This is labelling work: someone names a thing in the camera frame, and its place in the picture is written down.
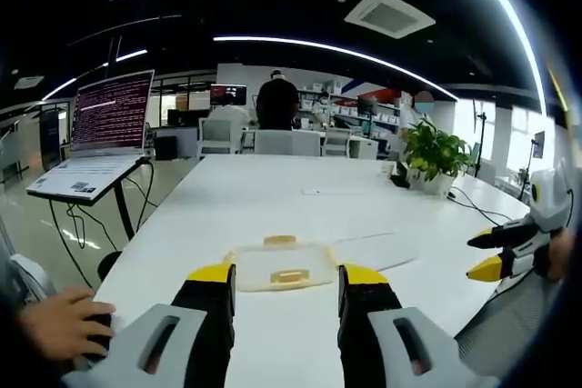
laptop screen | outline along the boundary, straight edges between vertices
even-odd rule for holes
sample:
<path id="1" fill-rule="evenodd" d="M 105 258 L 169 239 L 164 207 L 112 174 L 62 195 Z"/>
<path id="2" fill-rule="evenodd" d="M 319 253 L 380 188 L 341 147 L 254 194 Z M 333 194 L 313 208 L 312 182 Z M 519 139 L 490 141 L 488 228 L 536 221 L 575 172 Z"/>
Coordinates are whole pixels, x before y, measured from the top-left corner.
<path id="1" fill-rule="evenodd" d="M 147 100 L 153 78 L 151 70 L 79 88 L 71 152 L 143 148 Z"/>

floor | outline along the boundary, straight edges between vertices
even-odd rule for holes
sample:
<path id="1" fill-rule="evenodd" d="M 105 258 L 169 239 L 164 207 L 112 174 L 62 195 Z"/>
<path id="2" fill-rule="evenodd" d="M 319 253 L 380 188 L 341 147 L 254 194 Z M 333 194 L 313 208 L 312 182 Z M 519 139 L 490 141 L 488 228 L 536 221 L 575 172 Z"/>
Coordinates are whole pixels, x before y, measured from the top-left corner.
<path id="1" fill-rule="evenodd" d="M 149 200 L 160 204 L 176 188 L 179 182 L 194 168 L 196 159 L 175 161 L 153 161 L 155 172 L 154 182 Z M 130 177 L 139 183 L 144 192 L 150 179 L 150 169 L 142 166 Z M 68 256 L 57 233 L 48 201 L 26 194 L 26 187 L 43 173 L 39 162 L 33 163 L 23 173 L 23 179 L 13 177 L 0 185 L 0 216 L 16 251 L 41 264 L 53 279 L 57 290 L 68 286 L 85 284 Z M 144 197 L 137 187 L 128 181 L 123 182 L 125 200 L 132 223 L 137 218 L 144 204 Z M 65 204 L 54 204 L 59 231 L 65 238 L 70 250 L 83 270 L 87 280 L 96 289 L 100 280 L 97 276 L 97 266 L 101 260 L 114 251 L 105 236 L 103 228 L 75 209 L 75 214 L 84 217 L 85 238 L 82 225 L 77 221 L 77 232 L 73 219 L 66 215 Z M 127 245 L 127 236 L 119 217 L 113 190 L 106 194 L 93 207 L 84 208 L 93 217 L 101 221 L 107 229 L 113 243 L 119 250 Z M 154 206 L 145 209 L 144 220 L 155 211 Z M 81 249 L 78 240 L 85 240 L 85 249 Z"/>

air conditioning vent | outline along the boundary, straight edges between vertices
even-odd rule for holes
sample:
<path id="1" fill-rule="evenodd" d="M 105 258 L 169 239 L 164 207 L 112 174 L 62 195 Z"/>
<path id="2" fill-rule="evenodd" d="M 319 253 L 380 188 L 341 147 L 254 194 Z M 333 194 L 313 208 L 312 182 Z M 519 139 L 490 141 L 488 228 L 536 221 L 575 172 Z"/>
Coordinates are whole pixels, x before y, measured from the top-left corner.
<path id="1" fill-rule="evenodd" d="M 402 0 L 362 0 L 345 21 L 392 38 L 402 38 L 436 23 Z"/>

potted plant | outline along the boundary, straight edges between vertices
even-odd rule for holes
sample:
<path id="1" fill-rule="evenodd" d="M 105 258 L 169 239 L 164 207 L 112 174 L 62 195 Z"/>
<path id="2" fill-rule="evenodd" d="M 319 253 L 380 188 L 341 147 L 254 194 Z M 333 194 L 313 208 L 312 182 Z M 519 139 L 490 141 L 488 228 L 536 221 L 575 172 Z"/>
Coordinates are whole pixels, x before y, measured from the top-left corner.
<path id="1" fill-rule="evenodd" d="M 427 120 L 408 130 L 405 155 L 412 169 L 411 186 L 429 194 L 447 195 L 459 172 L 471 162 L 471 148 L 465 141 Z"/>

black shirt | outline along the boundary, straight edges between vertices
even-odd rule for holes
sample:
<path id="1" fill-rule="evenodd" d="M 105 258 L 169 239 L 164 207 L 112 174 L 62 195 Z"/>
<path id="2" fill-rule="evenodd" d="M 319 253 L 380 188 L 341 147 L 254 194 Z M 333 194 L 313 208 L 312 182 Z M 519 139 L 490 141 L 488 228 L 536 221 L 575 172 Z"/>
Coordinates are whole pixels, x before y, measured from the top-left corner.
<path id="1" fill-rule="evenodd" d="M 290 131 L 298 104 L 296 87 L 285 79 L 278 78 L 263 84 L 256 99 L 259 127 Z"/>

